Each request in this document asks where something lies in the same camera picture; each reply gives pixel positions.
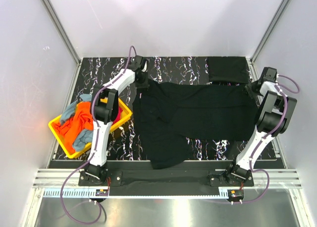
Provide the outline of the black t-shirt with blue logo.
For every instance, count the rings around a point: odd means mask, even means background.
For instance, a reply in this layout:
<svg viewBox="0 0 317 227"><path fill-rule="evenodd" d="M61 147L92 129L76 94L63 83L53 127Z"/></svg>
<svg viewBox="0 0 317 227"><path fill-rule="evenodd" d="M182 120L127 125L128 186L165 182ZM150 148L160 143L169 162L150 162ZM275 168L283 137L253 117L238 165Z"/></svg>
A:
<svg viewBox="0 0 317 227"><path fill-rule="evenodd" d="M134 127L155 170L192 155L188 139L247 141L257 105L241 85L181 85L150 80L133 102Z"/></svg>

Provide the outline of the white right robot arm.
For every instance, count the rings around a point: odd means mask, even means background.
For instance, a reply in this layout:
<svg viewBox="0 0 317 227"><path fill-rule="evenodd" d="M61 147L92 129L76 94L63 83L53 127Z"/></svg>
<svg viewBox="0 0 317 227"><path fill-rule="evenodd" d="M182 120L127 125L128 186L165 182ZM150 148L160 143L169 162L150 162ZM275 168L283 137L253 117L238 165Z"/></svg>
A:
<svg viewBox="0 0 317 227"><path fill-rule="evenodd" d="M229 185L240 185L252 178L252 172L258 157L278 134L289 126L297 99L286 95L286 86L277 79L285 77L277 69L264 67L260 78L247 85L252 95L263 96L255 118L255 130L244 150L236 157L224 173L224 180Z"/></svg>

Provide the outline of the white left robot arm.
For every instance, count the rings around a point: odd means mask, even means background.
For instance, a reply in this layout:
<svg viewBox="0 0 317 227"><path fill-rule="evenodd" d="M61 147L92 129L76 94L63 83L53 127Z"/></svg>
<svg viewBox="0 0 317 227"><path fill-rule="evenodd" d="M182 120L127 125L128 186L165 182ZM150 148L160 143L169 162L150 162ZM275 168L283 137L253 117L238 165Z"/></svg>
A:
<svg viewBox="0 0 317 227"><path fill-rule="evenodd" d="M110 128L119 112L119 95L130 84L148 88L147 59L135 56L112 80L94 90L91 102L93 138L85 174L95 185L106 182L106 152Z"/></svg>

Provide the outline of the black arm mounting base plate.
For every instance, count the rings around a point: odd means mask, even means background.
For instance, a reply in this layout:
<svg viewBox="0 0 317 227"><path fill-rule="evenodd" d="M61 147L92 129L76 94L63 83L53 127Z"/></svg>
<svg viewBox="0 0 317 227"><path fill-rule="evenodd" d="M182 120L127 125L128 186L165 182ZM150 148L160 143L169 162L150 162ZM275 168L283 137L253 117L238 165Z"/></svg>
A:
<svg viewBox="0 0 317 227"><path fill-rule="evenodd" d="M241 179L239 176L228 176L225 172L209 170L108 170L101 180L80 172L80 186L127 186L129 184L200 184L211 187L247 187L253 186L252 176Z"/></svg>

